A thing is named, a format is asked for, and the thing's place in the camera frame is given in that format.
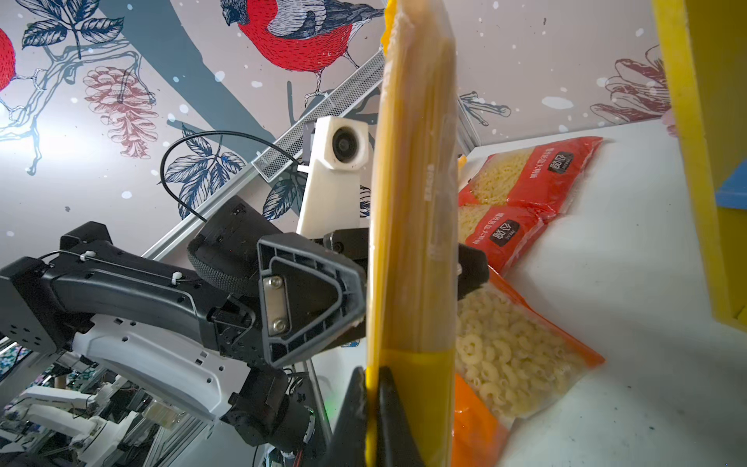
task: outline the metal bolt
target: metal bolt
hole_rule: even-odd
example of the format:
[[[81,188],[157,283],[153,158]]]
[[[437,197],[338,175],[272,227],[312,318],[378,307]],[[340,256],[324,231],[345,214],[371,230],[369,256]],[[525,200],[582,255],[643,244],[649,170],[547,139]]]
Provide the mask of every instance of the metal bolt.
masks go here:
[[[267,278],[267,285],[269,285],[272,288],[281,288],[282,287],[282,277],[280,276],[272,276]]]
[[[283,318],[278,318],[273,321],[273,331],[276,333],[284,333],[288,328],[288,322]]]

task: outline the plastic packaging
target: plastic packaging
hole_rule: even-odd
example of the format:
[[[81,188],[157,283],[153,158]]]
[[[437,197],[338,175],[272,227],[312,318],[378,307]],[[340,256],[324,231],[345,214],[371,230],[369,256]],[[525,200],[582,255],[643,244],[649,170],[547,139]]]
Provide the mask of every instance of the plastic packaging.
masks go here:
[[[459,193],[459,204],[531,208],[549,220],[565,212],[574,184],[601,142],[577,137],[491,155]]]
[[[456,375],[451,467],[492,467],[506,445],[509,429]]]
[[[505,273],[546,227],[542,219],[527,208],[459,207],[459,242],[482,250],[488,257],[488,265],[499,274]]]
[[[390,0],[368,262],[368,431],[389,367],[426,466],[448,466],[456,337],[456,44],[441,0]]]
[[[560,399],[604,362],[493,272],[459,301],[456,351],[457,371],[506,428]]]

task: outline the red bird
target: red bird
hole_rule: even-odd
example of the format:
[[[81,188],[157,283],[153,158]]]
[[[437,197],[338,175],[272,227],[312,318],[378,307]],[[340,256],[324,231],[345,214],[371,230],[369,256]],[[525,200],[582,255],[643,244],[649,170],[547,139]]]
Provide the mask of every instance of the red bird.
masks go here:
[[[16,74],[16,52],[13,50],[13,44],[10,41],[10,38],[7,36],[5,31],[0,29],[0,91],[5,89],[14,79],[33,79],[34,86],[37,89],[40,89],[37,85],[37,75],[39,74],[39,71],[43,70],[37,69],[34,72],[34,76],[21,76]],[[23,109],[23,107],[10,108],[2,99],[0,99],[0,105],[5,107],[9,115],[15,111]]]
[[[322,71],[341,56],[357,68],[347,51],[356,32],[383,8],[337,0],[221,0],[227,25],[238,23],[259,53],[272,64],[317,76],[319,96]]]

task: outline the red pasta bag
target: red pasta bag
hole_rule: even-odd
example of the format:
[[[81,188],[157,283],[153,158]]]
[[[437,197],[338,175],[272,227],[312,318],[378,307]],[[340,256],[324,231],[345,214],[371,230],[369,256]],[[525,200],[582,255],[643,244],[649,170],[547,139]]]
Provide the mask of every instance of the red pasta bag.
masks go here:
[[[491,155],[459,193],[459,204],[534,209],[543,220],[568,208],[571,191],[601,137],[577,137]]]
[[[546,227],[530,209],[492,206],[464,244],[482,250],[488,257],[488,265],[498,273],[505,273]]]

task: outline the white surface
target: white surface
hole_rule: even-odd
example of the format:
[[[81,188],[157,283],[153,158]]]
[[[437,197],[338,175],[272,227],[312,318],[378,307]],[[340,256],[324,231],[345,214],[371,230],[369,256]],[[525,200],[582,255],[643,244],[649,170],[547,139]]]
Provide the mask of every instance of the white surface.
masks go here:
[[[745,466],[747,335],[710,316],[678,142],[661,122],[476,148],[462,175],[495,152],[587,135],[608,141],[508,279],[607,363],[517,423],[500,465]],[[332,421],[364,346],[314,357]]]

